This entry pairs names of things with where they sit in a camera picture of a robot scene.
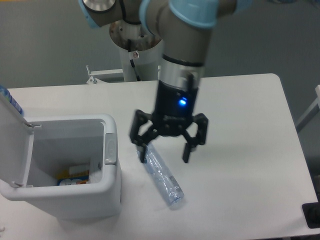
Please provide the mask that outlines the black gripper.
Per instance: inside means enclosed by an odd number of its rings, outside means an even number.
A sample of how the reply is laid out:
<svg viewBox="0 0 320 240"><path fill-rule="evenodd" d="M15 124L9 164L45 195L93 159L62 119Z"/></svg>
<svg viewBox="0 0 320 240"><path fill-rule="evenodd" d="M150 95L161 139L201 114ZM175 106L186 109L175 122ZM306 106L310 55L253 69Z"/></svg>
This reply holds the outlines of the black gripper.
<svg viewBox="0 0 320 240"><path fill-rule="evenodd" d="M189 162L191 152L198 145L205 145L209 120L203 113L193 116L198 90L198 88L178 89L160 80L153 113L145 113L140 109L134 112L129 138L136 145L141 163L146 162L147 146L157 136L182 135L186 140L182 154L182 160L185 163ZM151 122L149 128L139 134L140 128L148 121ZM197 125L197 131L193 137L187 131L192 123Z"/></svg>

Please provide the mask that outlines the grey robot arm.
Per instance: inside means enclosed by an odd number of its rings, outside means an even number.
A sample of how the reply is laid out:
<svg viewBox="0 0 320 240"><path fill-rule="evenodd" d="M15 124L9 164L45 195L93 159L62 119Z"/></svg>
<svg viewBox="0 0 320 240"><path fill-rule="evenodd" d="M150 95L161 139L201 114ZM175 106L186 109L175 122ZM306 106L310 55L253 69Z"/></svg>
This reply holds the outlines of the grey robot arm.
<svg viewBox="0 0 320 240"><path fill-rule="evenodd" d="M143 160L158 136L186 140L182 159L207 138L208 118L193 115L204 75L212 31L221 17L247 9L250 0L81 0L91 27L125 21L164 43L155 106L152 113L136 110L129 138Z"/></svg>

